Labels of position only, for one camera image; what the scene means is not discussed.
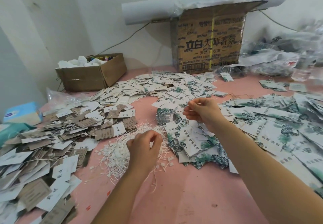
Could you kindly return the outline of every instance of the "hand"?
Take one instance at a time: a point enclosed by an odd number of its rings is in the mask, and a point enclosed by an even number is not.
[[[211,132],[214,131],[214,126],[218,122],[227,121],[218,104],[212,98],[196,98],[189,101],[188,106],[184,108],[183,115],[187,119],[204,123]]]
[[[134,172],[145,179],[156,165],[162,141],[162,136],[154,130],[137,134],[135,139],[127,141],[130,152],[127,171]]]

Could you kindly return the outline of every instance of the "person's left hand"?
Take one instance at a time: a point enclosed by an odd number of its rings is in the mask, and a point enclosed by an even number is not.
[[[154,130],[137,134],[135,139],[127,141],[127,147],[130,152],[127,171],[135,172],[135,174],[146,178],[156,165],[162,141],[162,136]],[[152,148],[150,148],[150,142],[154,142]]]

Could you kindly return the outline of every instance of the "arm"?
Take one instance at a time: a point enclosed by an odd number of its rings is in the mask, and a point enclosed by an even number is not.
[[[128,169],[92,224],[128,223],[136,194],[156,164],[162,141],[162,136],[159,133],[150,130],[143,134],[137,134],[135,139],[127,142],[130,152]],[[154,142],[152,148],[150,148],[150,142]]]
[[[190,101],[183,114],[204,122],[220,140],[270,223],[323,223],[323,200],[226,120],[215,100]]]

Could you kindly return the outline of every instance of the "clear plastic bottle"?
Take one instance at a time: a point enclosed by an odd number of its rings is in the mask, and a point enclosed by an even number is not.
[[[292,79],[295,81],[306,81],[316,63],[316,56],[302,55],[294,68]]]

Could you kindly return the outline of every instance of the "blue tissue box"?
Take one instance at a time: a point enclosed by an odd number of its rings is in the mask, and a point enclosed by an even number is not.
[[[35,125],[41,123],[42,120],[43,115],[39,111],[37,104],[31,102],[7,109],[3,123],[12,122]]]

